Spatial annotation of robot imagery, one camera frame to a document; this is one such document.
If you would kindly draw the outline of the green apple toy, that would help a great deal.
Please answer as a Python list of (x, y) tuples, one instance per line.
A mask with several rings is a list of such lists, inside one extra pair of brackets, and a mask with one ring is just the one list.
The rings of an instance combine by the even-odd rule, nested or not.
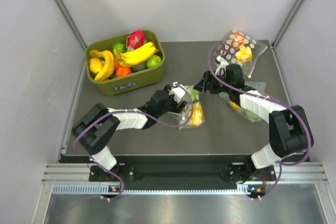
[(146, 67), (148, 69), (158, 66), (162, 62), (162, 59), (158, 55), (152, 55), (149, 59), (146, 60)]
[(200, 99), (200, 93), (194, 89), (194, 86), (186, 86), (188, 93), (190, 94), (192, 101), (196, 102)]

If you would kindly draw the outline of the zip bag with bananas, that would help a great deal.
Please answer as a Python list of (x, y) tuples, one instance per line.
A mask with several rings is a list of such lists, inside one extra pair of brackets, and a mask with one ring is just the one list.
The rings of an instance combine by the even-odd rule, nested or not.
[(192, 115), (193, 115), (193, 104), (194, 104), (194, 102), (192, 101), (192, 103), (190, 103), (190, 98), (187, 94), (183, 97), (183, 99), (187, 102), (187, 107), (180, 114), (170, 112), (170, 115), (173, 116), (176, 119), (177, 124), (179, 125), (179, 129), (180, 130), (195, 129), (197, 127), (201, 127), (205, 122), (205, 118), (204, 118), (204, 122), (201, 126), (194, 127), (192, 125)]

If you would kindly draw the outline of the yellow banana bunch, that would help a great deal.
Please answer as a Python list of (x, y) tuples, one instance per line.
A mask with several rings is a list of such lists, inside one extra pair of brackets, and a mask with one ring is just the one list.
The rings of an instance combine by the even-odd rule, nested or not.
[(110, 78), (110, 76), (114, 73), (115, 68), (115, 58), (112, 52), (105, 50), (105, 51), (98, 51), (98, 50), (91, 50), (90, 53), (91, 58), (99, 58), (103, 63), (102, 70), (97, 74), (94, 75), (94, 81), (105, 81)]
[(118, 49), (114, 49), (114, 55), (118, 60), (119, 64), (123, 67), (133, 67), (136, 66), (147, 59), (149, 59), (152, 55), (157, 53), (159, 50), (155, 47), (153, 42), (147, 42), (140, 48), (122, 53)]

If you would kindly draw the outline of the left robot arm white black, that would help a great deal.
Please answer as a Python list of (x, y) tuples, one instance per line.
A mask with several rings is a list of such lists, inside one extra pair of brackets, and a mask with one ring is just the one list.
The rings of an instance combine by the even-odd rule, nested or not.
[(135, 109), (116, 110), (98, 103), (72, 127), (71, 133), (91, 160), (101, 166), (102, 176), (114, 180), (119, 168), (108, 143), (115, 131), (144, 130), (157, 122), (163, 124), (159, 117), (168, 112), (180, 113), (186, 107), (187, 102), (183, 100), (186, 94), (186, 87), (174, 83), (157, 90), (145, 105)]

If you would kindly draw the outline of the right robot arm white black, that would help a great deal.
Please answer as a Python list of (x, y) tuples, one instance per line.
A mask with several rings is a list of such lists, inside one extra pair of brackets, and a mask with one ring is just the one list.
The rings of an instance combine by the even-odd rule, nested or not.
[(243, 164), (240, 182), (258, 179), (264, 168), (301, 151), (310, 151), (313, 136), (303, 107), (286, 106), (245, 84), (242, 68), (237, 65), (205, 71), (194, 86), (201, 93), (227, 93), (230, 102), (256, 114), (269, 125), (269, 144), (249, 155)]

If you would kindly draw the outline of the polka dot zip bag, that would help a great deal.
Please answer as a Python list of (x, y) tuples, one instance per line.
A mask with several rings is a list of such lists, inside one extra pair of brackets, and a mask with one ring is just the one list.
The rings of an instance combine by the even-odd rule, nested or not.
[(250, 79), (258, 58), (267, 48), (265, 43), (239, 30), (232, 29), (227, 33), (225, 39), (211, 50), (211, 56), (214, 57), (214, 61), (217, 56), (222, 56), (229, 65), (239, 65), (243, 74)]

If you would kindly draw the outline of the blue zip bag colourful balls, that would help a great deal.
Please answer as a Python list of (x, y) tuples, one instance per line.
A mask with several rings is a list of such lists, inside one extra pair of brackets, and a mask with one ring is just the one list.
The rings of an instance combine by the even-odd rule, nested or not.
[[(250, 86), (250, 87), (256, 89), (261, 94), (265, 93), (265, 90), (266, 90), (266, 83), (265, 82), (247, 81), (247, 82), (245, 82), (245, 84), (247, 86)], [(222, 92), (222, 93), (219, 94), (219, 96), (223, 100), (225, 100), (235, 112), (237, 112), (238, 114), (243, 116), (245, 119), (249, 120), (250, 122), (256, 123), (256, 122), (262, 121), (262, 118), (259, 117), (254, 112), (252, 112), (250, 110), (247, 110), (247, 109), (240, 108), (239, 106), (235, 105), (232, 101), (229, 100), (229, 95), (227, 93)]]

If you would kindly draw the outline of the olive green plastic bin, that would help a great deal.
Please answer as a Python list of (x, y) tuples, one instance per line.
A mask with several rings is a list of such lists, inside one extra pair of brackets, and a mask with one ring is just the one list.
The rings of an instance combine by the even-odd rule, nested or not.
[(161, 57), (162, 61), (158, 66), (142, 70), (136, 73), (132, 73), (124, 77), (113, 78), (107, 81), (99, 81), (99, 82), (94, 81), (94, 75), (89, 69), (89, 59), (90, 59), (89, 52), (93, 49), (96, 49), (98, 51), (110, 50), (112, 49), (113, 44), (117, 42), (124, 42), (128, 34), (123, 34), (116, 37), (96, 41), (87, 46), (85, 50), (87, 77), (91, 81), (91, 83), (93, 83), (104, 95), (112, 97), (120, 93), (145, 87), (150, 84), (158, 83), (163, 79), (165, 53), (163, 51), (161, 43), (157, 35), (153, 31), (144, 30), (143, 32), (147, 41), (153, 42), (156, 48), (158, 48), (159, 52), (157, 53), (157, 55)]

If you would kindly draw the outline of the grey green melon toy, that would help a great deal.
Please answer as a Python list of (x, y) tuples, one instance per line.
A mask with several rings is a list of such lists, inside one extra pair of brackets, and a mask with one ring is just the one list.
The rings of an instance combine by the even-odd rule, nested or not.
[(138, 65), (131, 67), (133, 73), (146, 70), (146, 62), (142, 62)]

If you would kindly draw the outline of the orange pumpkin toy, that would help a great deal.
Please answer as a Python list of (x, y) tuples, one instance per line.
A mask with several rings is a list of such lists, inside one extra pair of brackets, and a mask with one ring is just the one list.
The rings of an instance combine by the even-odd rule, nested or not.
[(132, 69), (129, 67), (122, 67), (122, 66), (120, 66), (115, 73), (117, 78), (121, 78), (130, 74), (132, 74)]

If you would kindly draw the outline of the yellow banana bunch in bin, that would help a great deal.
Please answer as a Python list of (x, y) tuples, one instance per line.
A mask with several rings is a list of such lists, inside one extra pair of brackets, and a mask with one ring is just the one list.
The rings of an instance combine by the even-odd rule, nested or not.
[(98, 51), (98, 50), (91, 50), (90, 53), (91, 58), (99, 58), (103, 63), (102, 70), (97, 74), (94, 75), (94, 81), (105, 81), (110, 78), (110, 76), (114, 73), (115, 68), (115, 58), (112, 52), (105, 50), (105, 51)]

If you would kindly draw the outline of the pink dragon fruit toy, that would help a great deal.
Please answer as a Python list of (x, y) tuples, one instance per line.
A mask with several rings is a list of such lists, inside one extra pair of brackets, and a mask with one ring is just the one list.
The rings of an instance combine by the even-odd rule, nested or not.
[(127, 51), (133, 51), (144, 45), (145, 34), (142, 30), (138, 29), (131, 32), (125, 41)]

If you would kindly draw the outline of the green round fruit toy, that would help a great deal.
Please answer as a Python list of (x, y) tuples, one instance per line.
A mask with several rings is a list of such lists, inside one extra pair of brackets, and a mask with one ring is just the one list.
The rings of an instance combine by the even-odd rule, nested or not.
[(112, 52), (115, 52), (116, 50), (120, 51), (121, 53), (124, 53), (127, 51), (125, 44), (122, 42), (116, 42), (112, 46)]

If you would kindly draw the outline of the yellow lemon toy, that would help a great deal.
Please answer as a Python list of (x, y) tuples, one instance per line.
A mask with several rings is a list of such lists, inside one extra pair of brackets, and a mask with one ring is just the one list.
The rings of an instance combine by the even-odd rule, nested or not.
[(99, 58), (91, 58), (89, 60), (89, 69), (94, 74), (97, 75), (103, 68), (103, 63)]

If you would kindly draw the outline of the aluminium frame post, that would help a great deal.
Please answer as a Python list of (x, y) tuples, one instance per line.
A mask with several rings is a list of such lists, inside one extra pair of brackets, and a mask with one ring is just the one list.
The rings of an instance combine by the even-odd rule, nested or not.
[(280, 27), (280, 30), (277, 32), (273, 42), (271, 43), (271, 48), (276, 49), (276, 47), (279, 45), (281, 39), (289, 29), (291, 23), (293, 22), (295, 16), (297, 15), (300, 7), (304, 3), (305, 0), (295, 0), (293, 6), (291, 7), (288, 15), (285, 18), (285, 21)]
[(73, 35), (75, 36), (77, 42), (79, 43), (81, 48), (83, 50), (85, 50), (87, 45), (86, 45), (83, 37), (81, 36), (75, 22), (73, 21), (73, 19), (71, 17), (71, 14), (69, 13), (67, 7), (65, 6), (63, 0), (54, 0), (54, 2), (56, 3), (56, 6), (60, 10), (62, 16), (64, 17), (64, 19), (67, 23), (67, 25), (69, 26), (70, 30), (72, 31)]

